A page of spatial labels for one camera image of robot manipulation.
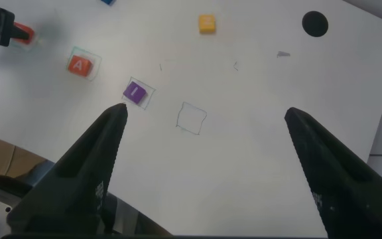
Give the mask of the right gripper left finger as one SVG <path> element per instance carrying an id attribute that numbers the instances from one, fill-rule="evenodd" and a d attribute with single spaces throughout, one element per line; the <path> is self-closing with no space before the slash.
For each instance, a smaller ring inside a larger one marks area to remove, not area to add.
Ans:
<path id="1" fill-rule="evenodd" d="M 9 213 L 12 234 L 97 234 L 127 106 L 106 109 Z"/>

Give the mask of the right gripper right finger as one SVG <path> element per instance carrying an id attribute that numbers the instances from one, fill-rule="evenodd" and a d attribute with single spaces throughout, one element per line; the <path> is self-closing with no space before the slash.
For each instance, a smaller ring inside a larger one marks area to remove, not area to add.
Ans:
<path id="1" fill-rule="evenodd" d="M 285 121 L 328 237 L 382 238 L 382 176 L 310 114 Z"/>

